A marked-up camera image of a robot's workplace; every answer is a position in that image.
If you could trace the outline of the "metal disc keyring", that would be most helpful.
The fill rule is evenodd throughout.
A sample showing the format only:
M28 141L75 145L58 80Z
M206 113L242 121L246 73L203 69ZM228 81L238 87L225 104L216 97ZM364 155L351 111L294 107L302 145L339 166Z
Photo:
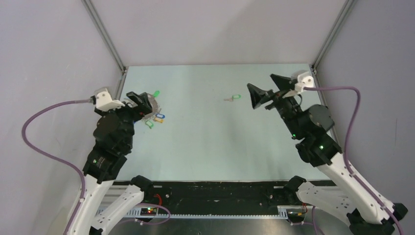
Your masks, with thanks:
M154 102L152 102L151 97L152 97L152 95L150 95L150 94L148 93L148 98L149 98L149 101L150 101L150 103L151 103L151 105L152 105L153 111L152 111L152 112L146 112L146 115L145 115L143 118L148 118L148 117L150 117L150 114L154 114L154 113L155 113L155 111L156 111L156 108L155 108L155 103L154 103Z

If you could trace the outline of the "yellow key tag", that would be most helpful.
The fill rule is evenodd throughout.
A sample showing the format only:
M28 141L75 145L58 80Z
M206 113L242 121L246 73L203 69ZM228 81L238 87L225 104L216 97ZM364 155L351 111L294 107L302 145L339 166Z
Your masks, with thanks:
M159 122L159 123L163 123L163 119L162 118L158 118L158 117L154 118L154 121L155 122Z

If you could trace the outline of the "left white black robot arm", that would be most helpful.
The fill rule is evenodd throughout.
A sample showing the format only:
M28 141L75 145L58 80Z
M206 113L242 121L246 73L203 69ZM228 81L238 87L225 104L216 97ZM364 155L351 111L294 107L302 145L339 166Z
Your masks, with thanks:
M134 124L153 112L148 93L127 93L127 100L113 99L107 89L91 97L101 117L93 132L95 145L82 169L80 200L64 231L66 235L107 235L139 203L149 204L155 191L151 180L134 177L126 190L104 211L98 209L132 152Z

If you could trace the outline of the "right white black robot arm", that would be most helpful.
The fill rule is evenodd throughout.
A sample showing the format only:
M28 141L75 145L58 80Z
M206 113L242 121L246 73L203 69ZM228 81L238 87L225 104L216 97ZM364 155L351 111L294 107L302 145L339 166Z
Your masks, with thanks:
M276 109L286 124L303 162L326 175L343 193L337 196L295 176L285 185L284 198L292 205L299 202L320 209L345 223L354 235L403 234L400 221L408 209L382 196L353 166L346 151L330 137L334 121L326 106L315 104L303 110L297 102L305 91L316 91L315 81L307 72L292 77L276 74L271 79L278 91L262 90L248 84L252 107L265 105Z

